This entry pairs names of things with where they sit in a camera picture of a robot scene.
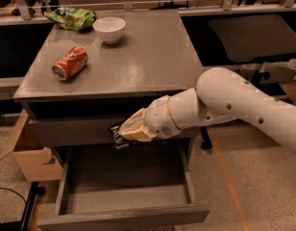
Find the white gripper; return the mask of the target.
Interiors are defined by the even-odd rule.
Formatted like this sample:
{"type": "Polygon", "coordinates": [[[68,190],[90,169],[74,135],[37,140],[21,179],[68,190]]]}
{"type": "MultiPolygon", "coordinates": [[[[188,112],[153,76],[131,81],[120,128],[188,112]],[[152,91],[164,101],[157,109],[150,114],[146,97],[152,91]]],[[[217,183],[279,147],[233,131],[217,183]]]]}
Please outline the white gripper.
{"type": "Polygon", "coordinates": [[[141,108],[122,124],[124,129],[135,130],[120,129],[119,135],[127,141],[151,141],[155,137],[169,139],[188,128],[231,120],[229,115],[219,115],[208,109],[199,99],[196,90],[189,89],[158,98],[146,110],[141,108]]]}

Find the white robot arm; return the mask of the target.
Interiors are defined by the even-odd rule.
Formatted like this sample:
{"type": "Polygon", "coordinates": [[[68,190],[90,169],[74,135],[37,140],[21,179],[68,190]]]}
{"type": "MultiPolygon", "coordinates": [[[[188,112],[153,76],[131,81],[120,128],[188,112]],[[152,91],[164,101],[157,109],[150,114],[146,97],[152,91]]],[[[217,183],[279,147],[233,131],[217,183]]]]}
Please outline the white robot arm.
{"type": "Polygon", "coordinates": [[[191,127],[241,119],[296,154],[296,106],[273,98],[228,68],[203,72],[195,88],[163,96],[120,125],[127,141],[168,139],[191,127]]]}

